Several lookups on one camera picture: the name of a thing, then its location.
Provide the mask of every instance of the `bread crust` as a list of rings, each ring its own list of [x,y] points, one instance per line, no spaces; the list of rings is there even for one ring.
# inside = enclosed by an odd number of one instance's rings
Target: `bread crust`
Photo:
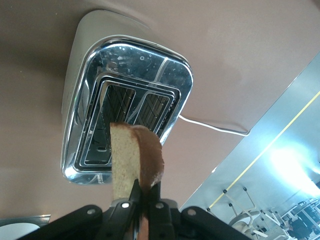
[[[135,141],[139,148],[139,184],[142,192],[148,194],[151,187],[161,181],[164,173],[164,160],[162,158],[162,146],[159,137],[147,127],[141,125],[130,125],[126,122],[112,122],[111,129],[111,150],[113,148],[113,134],[116,129],[130,132],[131,141]]]

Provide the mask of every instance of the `toaster grill wire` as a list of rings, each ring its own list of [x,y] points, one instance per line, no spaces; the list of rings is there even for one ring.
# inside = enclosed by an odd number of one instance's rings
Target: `toaster grill wire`
[[[117,85],[106,89],[85,165],[107,165],[111,159],[110,123],[124,122],[136,91]]]
[[[143,125],[154,131],[159,124],[164,110],[169,102],[167,96],[149,93],[146,95],[135,124]]]

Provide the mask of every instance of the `bread slice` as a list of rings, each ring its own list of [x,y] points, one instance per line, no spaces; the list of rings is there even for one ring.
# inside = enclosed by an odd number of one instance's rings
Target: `bread slice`
[[[113,199],[129,198],[135,179],[143,194],[161,181],[164,172],[158,136],[141,125],[110,123]]]

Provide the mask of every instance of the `white cable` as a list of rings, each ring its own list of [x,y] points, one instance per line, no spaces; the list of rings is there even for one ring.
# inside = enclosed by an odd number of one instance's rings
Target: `white cable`
[[[233,130],[233,129],[212,126],[212,125],[200,122],[200,121],[191,120],[191,119],[186,118],[186,117],[184,117],[182,115],[179,115],[179,118],[181,118],[182,120],[184,120],[186,122],[189,122],[189,123],[192,123],[192,124],[198,124],[198,125],[204,126],[206,128],[213,129],[213,130],[216,130],[216,131],[219,131],[219,132],[223,132],[223,133],[235,134],[235,135],[240,135],[240,136],[243,136],[243,137],[247,137],[250,134],[250,130],[249,131],[237,131],[237,130]]]

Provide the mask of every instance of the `chrome frame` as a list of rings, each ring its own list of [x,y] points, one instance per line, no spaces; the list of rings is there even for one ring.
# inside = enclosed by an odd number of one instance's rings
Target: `chrome frame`
[[[156,43],[127,35],[114,35],[100,39],[84,54],[82,63],[74,72],[70,62],[68,66],[63,94],[62,115],[64,137],[61,154],[63,175],[76,184],[108,184],[111,182],[110,170],[88,169],[77,167],[79,160],[85,158],[88,143],[90,144],[98,113],[101,110],[101,92],[103,85],[126,85],[135,91],[143,89],[140,99],[134,99],[135,108],[148,93],[168,96],[174,105],[168,105],[172,113],[163,132],[160,142],[163,144],[178,119],[190,94],[193,77],[187,61],[179,54]],[[126,122],[135,123],[139,111],[127,116]]]

